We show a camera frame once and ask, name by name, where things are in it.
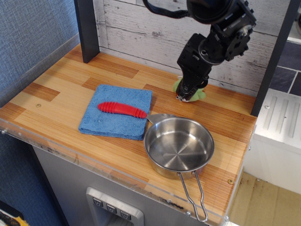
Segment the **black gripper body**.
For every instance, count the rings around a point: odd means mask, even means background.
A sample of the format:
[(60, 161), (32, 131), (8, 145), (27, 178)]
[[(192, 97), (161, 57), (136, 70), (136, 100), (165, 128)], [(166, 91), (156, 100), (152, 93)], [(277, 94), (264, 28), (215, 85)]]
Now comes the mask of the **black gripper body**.
[(224, 46), (217, 35), (193, 34), (182, 50), (177, 63), (182, 70), (183, 81), (207, 79), (212, 66), (225, 60)]

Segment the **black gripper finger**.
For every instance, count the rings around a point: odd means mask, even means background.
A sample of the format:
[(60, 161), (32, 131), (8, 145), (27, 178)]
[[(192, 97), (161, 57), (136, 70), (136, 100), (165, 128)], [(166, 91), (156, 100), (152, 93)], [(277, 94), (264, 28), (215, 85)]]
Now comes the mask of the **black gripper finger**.
[(196, 93), (196, 91), (198, 89), (201, 89), (201, 88), (205, 88), (206, 86), (208, 85), (208, 80), (204, 80), (201, 84), (193, 87), (189, 92), (188, 92), (188, 100)]
[(175, 82), (175, 94), (179, 101), (190, 101), (191, 99), (190, 91), (185, 86), (182, 76), (179, 76)]

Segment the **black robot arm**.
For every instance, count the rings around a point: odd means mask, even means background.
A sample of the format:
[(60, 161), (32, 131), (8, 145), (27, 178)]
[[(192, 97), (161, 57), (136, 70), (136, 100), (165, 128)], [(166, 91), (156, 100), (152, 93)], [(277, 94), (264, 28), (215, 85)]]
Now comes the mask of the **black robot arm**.
[(212, 66), (231, 61), (248, 50), (256, 25), (253, 10), (244, 0), (188, 0), (187, 10), (178, 11), (156, 7), (147, 0), (143, 3), (154, 14), (176, 19), (190, 16), (211, 26), (207, 37), (193, 34), (177, 60), (183, 77), (175, 92), (177, 99), (185, 102), (207, 86)]

